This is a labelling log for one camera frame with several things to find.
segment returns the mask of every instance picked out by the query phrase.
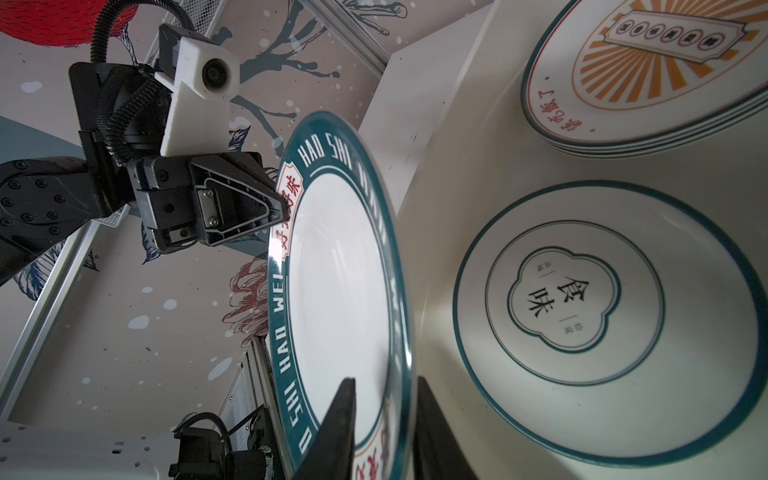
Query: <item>white paint splatter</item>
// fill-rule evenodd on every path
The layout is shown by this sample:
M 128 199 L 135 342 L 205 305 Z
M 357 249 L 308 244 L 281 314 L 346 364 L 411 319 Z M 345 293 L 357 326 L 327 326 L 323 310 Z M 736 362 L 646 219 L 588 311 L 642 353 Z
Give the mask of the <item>white paint splatter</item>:
M 41 88 L 43 84 L 39 81 L 26 81 L 22 84 L 22 91 L 27 94 L 33 94 Z
M 229 357 L 227 359 L 224 359 L 214 367 L 213 370 L 210 371 L 208 374 L 208 380 L 214 380 L 219 378 L 222 373 L 226 372 L 228 368 L 230 368 L 230 364 L 232 363 L 232 357 Z
M 146 315 L 137 316 L 128 322 L 128 328 L 133 330 L 145 329 L 149 326 L 149 317 Z
M 301 51 L 301 42 L 296 40 L 296 37 L 291 35 L 288 37 L 288 40 L 290 40 L 290 47 L 293 49 L 294 52 L 299 53 Z

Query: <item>teal plate rim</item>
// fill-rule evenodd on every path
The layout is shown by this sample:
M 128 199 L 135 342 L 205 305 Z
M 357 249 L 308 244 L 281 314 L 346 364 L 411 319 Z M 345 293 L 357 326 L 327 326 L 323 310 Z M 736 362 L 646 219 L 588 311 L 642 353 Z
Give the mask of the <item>teal plate rim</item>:
M 726 417 L 709 432 L 705 433 L 698 439 L 687 443 L 686 445 L 667 452 L 653 455 L 643 455 L 638 457 L 607 457 L 579 452 L 578 450 L 569 449 L 557 443 L 551 442 L 544 437 L 539 436 L 532 430 L 526 428 L 521 423 L 517 422 L 498 403 L 496 403 L 496 401 L 488 394 L 488 392 L 478 380 L 474 370 L 472 370 L 472 366 L 470 365 L 469 360 L 467 359 L 464 346 L 462 344 L 462 338 L 458 331 L 458 312 L 456 304 L 458 302 L 458 287 L 462 280 L 464 267 L 466 266 L 469 257 L 472 255 L 472 251 L 475 249 L 475 246 L 478 244 L 483 235 L 485 235 L 485 232 L 487 232 L 494 225 L 494 223 L 496 223 L 513 208 L 530 200 L 531 198 L 535 198 L 552 191 L 573 187 L 609 187 L 629 190 L 656 198 L 666 204 L 671 205 L 672 207 L 677 208 L 678 210 L 681 210 L 684 214 L 698 222 L 699 225 L 707 229 L 707 231 L 709 231 L 717 239 L 717 241 L 720 242 L 723 248 L 725 248 L 728 254 L 731 256 L 733 261 L 736 262 L 737 266 L 739 267 L 739 271 L 741 272 L 747 286 L 750 289 L 752 301 L 755 306 L 755 314 L 757 320 L 757 352 L 750 381 L 746 384 L 744 393 L 736 405 L 731 409 L 730 413 L 726 415 Z M 472 241 L 472 244 L 467 250 L 464 259 L 462 260 L 462 264 L 458 269 L 458 275 L 456 276 L 456 283 L 453 290 L 452 312 L 454 334 L 456 337 L 456 343 L 458 344 L 459 353 L 461 353 L 462 361 L 464 362 L 464 366 L 466 367 L 467 372 L 472 378 L 475 386 L 483 395 L 483 397 L 485 397 L 485 400 L 491 405 L 491 407 L 493 407 L 493 409 L 510 425 L 520 431 L 520 433 L 527 436 L 539 445 L 544 446 L 545 448 L 557 452 L 561 455 L 596 465 L 611 467 L 651 467 L 655 465 L 679 462 L 680 460 L 698 455 L 708 448 L 715 446 L 718 442 L 727 437 L 730 433 L 736 430 L 739 425 L 742 424 L 742 422 L 749 416 L 757 402 L 760 400 L 760 397 L 763 394 L 763 390 L 765 389 L 766 379 L 768 379 L 768 300 L 766 300 L 766 292 L 763 289 L 763 284 L 760 282 L 760 278 L 758 277 L 755 269 L 750 264 L 749 260 L 742 253 L 741 249 L 739 249 L 736 243 L 731 240 L 727 233 L 725 233 L 725 231 L 723 231 L 712 220 L 705 217 L 698 210 L 693 209 L 686 203 L 670 195 L 662 193 L 659 190 L 643 187 L 641 185 L 630 184 L 628 182 L 615 180 L 579 180 L 553 185 L 551 187 L 537 190 L 532 194 L 528 194 L 499 212 L 482 228 L 482 230 L 480 230 L 480 233 L 478 233 L 477 237 L 475 237 L 475 239 Z

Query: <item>white plate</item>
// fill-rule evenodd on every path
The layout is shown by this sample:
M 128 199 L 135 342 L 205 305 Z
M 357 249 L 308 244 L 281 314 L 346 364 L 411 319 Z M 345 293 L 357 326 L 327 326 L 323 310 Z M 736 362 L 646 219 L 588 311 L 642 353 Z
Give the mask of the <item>white plate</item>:
M 410 324 L 391 207 L 355 131 L 307 116 L 277 181 L 291 218 L 270 235 L 270 346 L 296 468 L 346 377 L 356 380 L 353 479 L 401 478 L 412 395 Z
M 574 0 L 531 56 L 523 110 L 573 146 L 652 139 L 764 92 L 766 38 L 761 2 Z
M 456 280 L 467 370 L 536 442 L 657 465 L 719 442 L 768 373 L 766 297 L 732 240 L 646 187 L 540 190 L 475 238 Z

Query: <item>orange sunburst design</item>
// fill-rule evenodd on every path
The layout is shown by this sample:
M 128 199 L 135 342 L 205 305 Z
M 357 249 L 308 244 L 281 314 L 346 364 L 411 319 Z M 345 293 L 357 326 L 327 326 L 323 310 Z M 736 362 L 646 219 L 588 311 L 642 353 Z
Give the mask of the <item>orange sunburst design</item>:
M 622 22 L 627 33 L 639 33 L 619 38 Z M 573 89 L 601 109 L 658 104 L 730 70 L 766 37 L 768 0 L 627 0 L 586 39 Z

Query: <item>robotic arm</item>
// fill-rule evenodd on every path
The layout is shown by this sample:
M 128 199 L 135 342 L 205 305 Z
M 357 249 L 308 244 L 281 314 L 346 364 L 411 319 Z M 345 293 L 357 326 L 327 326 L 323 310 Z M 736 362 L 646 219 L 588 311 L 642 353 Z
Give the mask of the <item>robotic arm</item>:
M 114 20 L 146 2 L 171 10 L 186 28 L 160 26 L 154 67 L 105 63 Z M 166 0 L 117 0 L 104 8 L 91 63 L 69 69 L 85 161 L 0 164 L 0 285 L 85 222 L 125 204 L 141 212 L 159 253 L 197 241 L 213 247 L 288 217 L 261 156 L 227 151 L 237 59 L 192 27 Z

